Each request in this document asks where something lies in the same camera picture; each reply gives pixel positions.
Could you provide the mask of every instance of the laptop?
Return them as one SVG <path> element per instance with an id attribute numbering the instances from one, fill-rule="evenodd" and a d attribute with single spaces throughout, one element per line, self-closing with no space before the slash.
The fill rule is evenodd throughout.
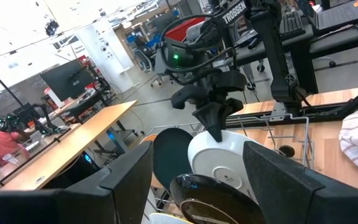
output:
<path id="1" fill-rule="evenodd" d="M 295 0 L 295 2 L 308 17 L 315 34 L 328 33 L 342 26 L 358 23 L 358 7 L 354 7 L 354 1 L 319 13 L 314 11 L 309 0 Z"/>

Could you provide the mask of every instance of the wooden table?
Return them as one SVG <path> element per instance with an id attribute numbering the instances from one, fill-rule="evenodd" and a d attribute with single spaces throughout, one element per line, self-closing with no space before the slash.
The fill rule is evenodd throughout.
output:
<path id="1" fill-rule="evenodd" d="M 0 190 L 41 189 L 100 135 L 111 130 L 111 126 L 136 103 L 137 101 L 131 101 L 103 108 L 42 157 L 22 170 Z"/>
<path id="2" fill-rule="evenodd" d="M 72 124 L 70 126 L 70 130 L 64 134 L 60 140 L 65 139 L 68 135 L 70 135 L 74 130 L 76 130 L 77 128 L 79 128 L 81 126 L 81 124 Z M 44 142 L 44 145 L 49 145 L 50 143 L 53 142 L 53 140 L 57 137 L 59 137 L 59 135 L 61 134 L 53 134 L 51 136 L 48 136 L 46 138 L 43 138 L 42 141 Z M 37 159 L 39 159 L 40 157 L 42 157 L 46 152 L 48 152 L 49 150 L 51 150 L 53 147 L 55 147 L 58 143 L 56 142 L 55 144 L 52 144 L 50 146 L 48 146 L 48 148 L 44 149 L 40 154 L 36 155 L 35 157 L 31 158 L 30 161 L 24 165 L 23 167 L 21 167 L 19 170 L 16 171 L 16 174 L 13 174 L 11 177 L 9 177 L 7 180 L 3 181 L 2 183 L 8 183 L 11 179 L 13 179 L 17 174 L 19 174 L 22 170 L 26 169 L 29 165 L 31 165 L 33 162 L 35 162 Z M 17 168 L 17 166 L 11 164 L 11 163 L 7 163 L 5 164 L 3 167 L 0 168 L 0 180 L 2 180 L 3 178 L 7 177 L 10 173 L 14 172 L 15 169 Z"/>
<path id="3" fill-rule="evenodd" d="M 329 103 L 341 103 L 348 101 L 358 95 L 358 88 L 333 91 L 329 93 L 320 93 L 307 97 L 310 104 L 325 105 Z M 274 101 L 261 103 L 252 103 L 244 105 L 244 109 L 237 114 L 258 113 L 271 111 L 274 107 Z M 304 124 L 293 124 L 283 126 L 273 126 L 274 133 L 282 135 L 295 135 L 304 137 Z M 311 123 L 309 135 L 311 141 L 315 143 L 314 170 L 344 182 L 348 185 L 358 188 L 358 167 L 342 153 L 339 147 L 339 131 L 342 121 Z M 247 130 L 247 135 L 268 148 L 272 148 L 272 140 L 268 139 L 268 131 Z M 302 152 L 301 143 L 294 142 L 292 139 L 281 139 L 277 142 L 278 146 L 290 145 L 295 148 L 295 157 L 299 157 Z"/>

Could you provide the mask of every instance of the lamp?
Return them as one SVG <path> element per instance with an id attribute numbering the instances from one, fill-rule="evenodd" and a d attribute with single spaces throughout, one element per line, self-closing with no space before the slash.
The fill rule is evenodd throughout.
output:
<path id="1" fill-rule="evenodd" d="M 127 28 L 130 28 L 132 26 L 132 23 L 131 22 L 124 22 L 122 24 L 122 26 L 124 27 L 124 29 L 127 29 Z"/>

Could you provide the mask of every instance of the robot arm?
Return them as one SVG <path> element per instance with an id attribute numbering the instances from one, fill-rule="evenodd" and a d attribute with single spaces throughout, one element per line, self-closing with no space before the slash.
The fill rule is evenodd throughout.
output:
<path id="1" fill-rule="evenodd" d="M 35 124 L 35 129 L 40 131 L 42 134 L 55 134 L 55 133 L 59 133 L 59 128 L 57 126 L 55 126 L 54 124 L 52 124 L 49 115 L 48 115 L 48 111 L 47 111 L 47 106 L 45 106 L 44 104 L 33 104 L 31 106 L 31 108 L 41 108 L 42 113 L 45 116 L 45 119 L 47 120 L 47 126 L 45 127 L 39 120 L 37 120 L 36 118 L 33 118 L 33 122 Z"/>
<path id="2" fill-rule="evenodd" d="M 209 20 L 203 24 L 200 37 L 192 44 L 164 38 L 167 30 L 197 16 L 182 18 L 162 32 L 160 43 L 160 53 L 167 68 L 166 72 L 177 83 L 185 85 L 172 96 L 172 106 L 183 109 L 185 102 L 190 100 L 196 105 L 193 116 L 197 117 L 217 142 L 222 141 L 221 130 L 226 127 L 226 117 L 243 108 L 241 101 L 226 99 L 227 94 L 231 91 L 243 91 L 247 81 L 237 70 L 235 63 L 230 66 L 231 70 L 228 72 L 211 68 L 214 60 L 226 52 L 235 52 L 233 47 L 226 48 L 212 58 L 207 57 L 201 49 L 211 48 L 223 37 L 225 46 L 233 46 L 232 43 L 227 43 L 230 40 L 225 34 L 229 33 L 227 28 L 241 16 L 250 20 L 254 29 L 262 36 L 273 73 L 273 98 L 290 109 L 286 113 L 296 116 L 301 108 L 301 100 L 296 94 L 297 82 L 288 83 L 286 79 L 288 67 L 278 31 L 282 18 L 280 3 L 276 0 L 238 0 L 215 15 L 199 15 L 198 17 L 208 17 Z M 180 82 L 173 76 L 173 72 L 192 72 L 193 78 Z"/>

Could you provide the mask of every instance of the black cable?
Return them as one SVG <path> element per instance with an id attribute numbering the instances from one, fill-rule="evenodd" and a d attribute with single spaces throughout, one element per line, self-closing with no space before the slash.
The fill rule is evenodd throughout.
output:
<path id="1" fill-rule="evenodd" d="M 161 54 L 161 57 L 162 57 L 162 62 L 164 63 L 165 67 L 172 71 L 172 72 L 178 72 L 178 73 L 185 73 L 185 72 L 192 72 L 193 70 L 197 70 L 199 68 L 202 68 L 202 67 L 205 67 L 207 64 L 209 63 L 212 63 L 213 61 L 215 61 L 216 59 L 218 59 L 220 56 L 222 56 L 223 54 L 225 54 L 226 52 L 228 51 L 233 51 L 233 59 L 235 59 L 235 54 L 237 53 L 236 50 L 233 48 L 233 47 L 229 47 L 227 49 L 224 49 L 221 53 L 219 53 L 217 56 L 209 59 L 208 61 L 205 61 L 197 66 L 194 66 L 194 67 L 191 67 L 191 68 L 174 68 L 174 67 L 171 67 L 168 65 L 167 63 L 167 58 L 165 56 L 165 51 L 163 50 L 164 49 L 164 45 L 163 45 L 163 42 L 165 40 L 165 34 L 173 27 L 177 26 L 178 24 L 182 23 L 183 21 L 187 21 L 189 19 L 196 19 L 196 18 L 205 18 L 205 17 L 208 17 L 208 18 L 213 18 L 214 15 L 208 15 L 208 14 L 200 14 L 200 15 L 192 15 L 192 16 L 186 16 L 186 17 L 183 17 L 181 19 L 178 19 L 177 21 L 174 21 L 172 22 L 171 24 L 169 24 L 165 30 L 161 33 L 161 40 L 160 40 L 160 48 L 161 48 L 161 51 L 160 51 L 160 54 Z"/>
<path id="2" fill-rule="evenodd" d="M 298 90 L 296 89 L 296 93 L 298 94 L 298 96 L 301 98 L 302 101 L 304 101 L 306 103 L 306 105 L 308 106 L 309 109 L 311 109 L 314 112 L 319 112 L 319 110 L 317 110 L 314 106 L 312 106 L 309 101 L 306 99 L 306 97 Z"/>
<path id="3" fill-rule="evenodd" d="M 260 100 L 259 100 L 259 98 L 258 98 L 258 96 L 257 96 L 257 94 L 256 94 L 256 90 L 252 90 L 253 92 L 254 92 L 254 95 L 255 95 L 255 97 L 256 97 L 256 100 L 260 103 Z"/>
<path id="4" fill-rule="evenodd" d="M 192 84 L 204 77 L 206 77 L 207 75 L 213 74 L 213 73 L 222 73 L 222 70 L 219 68 L 206 68 L 203 71 L 201 71 L 201 73 L 197 74 L 197 76 L 195 76 L 194 78 L 187 80 L 185 82 L 181 82 L 176 76 L 174 76 L 172 73 L 169 73 L 169 76 L 179 85 L 189 85 Z"/>
<path id="5" fill-rule="evenodd" d="M 244 91 L 242 91 L 242 95 L 244 96 L 244 100 L 246 101 L 246 104 L 248 104 L 247 102 L 247 97 L 246 97 L 246 93 Z"/>

